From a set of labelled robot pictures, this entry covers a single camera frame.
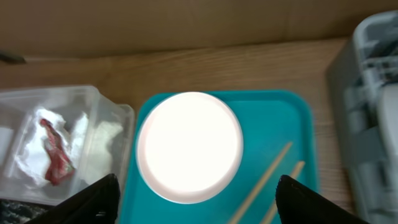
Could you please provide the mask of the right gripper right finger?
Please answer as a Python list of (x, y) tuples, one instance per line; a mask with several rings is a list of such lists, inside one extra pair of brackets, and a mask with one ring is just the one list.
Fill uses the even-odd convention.
[(288, 184), (289, 195), (278, 206), (282, 224), (368, 224), (297, 180)]

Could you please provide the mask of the black food waste tray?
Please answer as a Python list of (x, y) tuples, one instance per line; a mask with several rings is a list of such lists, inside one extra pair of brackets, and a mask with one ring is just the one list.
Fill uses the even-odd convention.
[(23, 224), (51, 208), (49, 205), (1, 199), (1, 224)]

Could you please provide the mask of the clear plastic waste bin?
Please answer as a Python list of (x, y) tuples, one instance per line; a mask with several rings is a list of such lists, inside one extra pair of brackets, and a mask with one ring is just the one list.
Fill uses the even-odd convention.
[(126, 177), (134, 110), (93, 86), (1, 92), (1, 198), (57, 205)]

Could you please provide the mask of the large white pink plate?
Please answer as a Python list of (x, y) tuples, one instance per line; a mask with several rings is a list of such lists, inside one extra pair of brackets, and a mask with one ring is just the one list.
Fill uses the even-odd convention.
[(219, 194), (243, 157), (243, 132), (233, 110), (207, 93), (185, 92), (157, 104), (136, 143), (141, 177), (158, 196), (200, 203)]

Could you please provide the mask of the crumpled white tissue paper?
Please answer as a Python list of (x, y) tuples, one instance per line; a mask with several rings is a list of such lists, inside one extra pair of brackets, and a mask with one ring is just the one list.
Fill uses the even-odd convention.
[[(89, 119), (86, 113), (80, 113), (79, 117), (72, 123), (71, 131), (65, 129), (64, 118), (38, 107), (34, 113), (34, 133), (24, 146), (22, 155), (16, 157), (19, 170), (33, 181), (34, 187), (43, 187), (50, 183), (45, 180), (45, 173), (50, 165), (50, 159), (44, 150), (44, 141), (47, 140), (45, 129), (39, 121), (47, 119), (52, 123), (53, 128), (61, 135), (65, 153), (72, 162), (75, 170), (78, 168), (78, 161), (83, 154), (83, 143), (88, 131)], [(90, 161), (92, 165), (86, 166), (87, 172), (82, 179), (88, 184), (94, 184), (111, 171), (113, 159), (110, 154), (111, 140), (121, 133), (123, 127), (119, 123), (102, 121), (94, 129), (94, 150), (95, 153)]]

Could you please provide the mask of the wooden chopstick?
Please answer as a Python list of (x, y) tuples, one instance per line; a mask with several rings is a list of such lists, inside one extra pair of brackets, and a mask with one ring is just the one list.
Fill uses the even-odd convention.
[(262, 174), (261, 178), (257, 181), (255, 186), (252, 188), (248, 196), (244, 199), (243, 203), (239, 206), (239, 208), (235, 211), (228, 224), (237, 224), (240, 219), (244, 216), (246, 211), (249, 209), (253, 201), (261, 192), (262, 188), (267, 184), (271, 175), (274, 173), (276, 168), (279, 166), (280, 162), (283, 160), (285, 155), (288, 153), (290, 148), (292, 147), (293, 142), (288, 142), (284, 148), (280, 151), (277, 157), (272, 161), (267, 170)]
[(299, 161), (296, 163), (294, 169), (291, 171), (289, 175), (283, 175), (280, 177), (276, 193), (275, 200), (272, 202), (265, 216), (261, 220), (260, 224), (270, 224), (274, 220), (275, 216), (278, 213), (278, 206), (285, 201), (284, 194), (287, 193), (289, 195), (288, 184), (291, 183), (292, 180), (295, 180), (301, 173), (302, 169), (305, 166), (304, 161)]

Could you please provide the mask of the teal serving tray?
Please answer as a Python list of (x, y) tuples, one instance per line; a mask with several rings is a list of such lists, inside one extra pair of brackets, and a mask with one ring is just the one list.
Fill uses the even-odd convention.
[(259, 223), (275, 197), (279, 178), (298, 161), (305, 165), (298, 181), (315, 192), (320, 189), (313, 116), (306, 102), (283, 90), (212, 91), (235, 113), (243, 131), (242, 163), (231, 183), (215, 197), (180, 204), (154, 193), (141, 178), (136, 156), (130, 159), (120, 223), (228, 223), (279, 151), (292, 147), (251, 204), (241, 223)]

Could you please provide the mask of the red snack wrapper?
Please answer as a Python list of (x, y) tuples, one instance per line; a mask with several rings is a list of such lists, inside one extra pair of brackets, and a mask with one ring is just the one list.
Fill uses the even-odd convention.
[(45, 173), (45, 180), (52, 185), (59, 185), (63, 180), (75, 173), (75, 168), (65, 153), (61, 135), (53, 128), (52, 123), (47, 119), (41, 119), (39, 124), (45, 129), (47, 134), (47, 140), (44, 141), (44, 150), (50, 159), (50, 165)]

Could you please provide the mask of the grey dishwasher rack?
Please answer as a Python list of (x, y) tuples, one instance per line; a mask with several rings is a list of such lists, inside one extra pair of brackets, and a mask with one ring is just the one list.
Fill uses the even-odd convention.
[(358, 216), (397, 223), (397, 11), (365, 18), (326, 78)]

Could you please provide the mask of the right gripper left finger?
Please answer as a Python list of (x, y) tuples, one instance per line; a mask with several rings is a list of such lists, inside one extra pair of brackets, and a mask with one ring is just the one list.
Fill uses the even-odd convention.
[(27, 224), (114, 224), (120, 199), (118, 178), (108, 174)]

